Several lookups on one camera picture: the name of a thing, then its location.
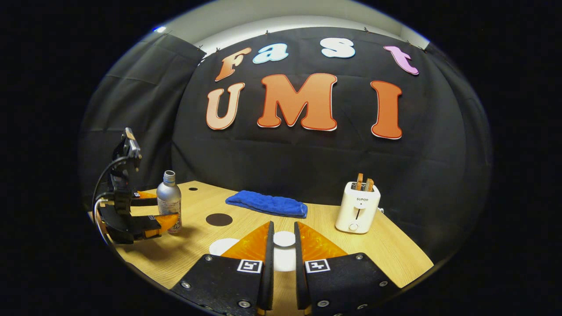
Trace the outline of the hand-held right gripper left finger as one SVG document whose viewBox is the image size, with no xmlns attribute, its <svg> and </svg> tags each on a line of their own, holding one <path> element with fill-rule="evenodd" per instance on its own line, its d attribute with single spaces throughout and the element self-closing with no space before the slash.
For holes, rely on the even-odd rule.
<svg viewBox="0 0 562 316">
<path fill-rule="evenodd" d="M 264 316 L 272 310 L 274 224 L 253 230 L 222 255 L 205 254 L 172 292 L 221 316 Z"/>
</svg>

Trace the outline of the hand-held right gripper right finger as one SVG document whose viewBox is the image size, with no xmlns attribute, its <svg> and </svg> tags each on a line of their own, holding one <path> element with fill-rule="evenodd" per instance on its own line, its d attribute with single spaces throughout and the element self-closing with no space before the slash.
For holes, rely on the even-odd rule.
<svg viewBox="0 0 562 316">
<path fill-rule="evenodd" d="M 347 254 L 302 222 L 294 232 L 297 308 L 306 316 L 361 316 L 401 294 L 367 254 Z"/>
</svg>

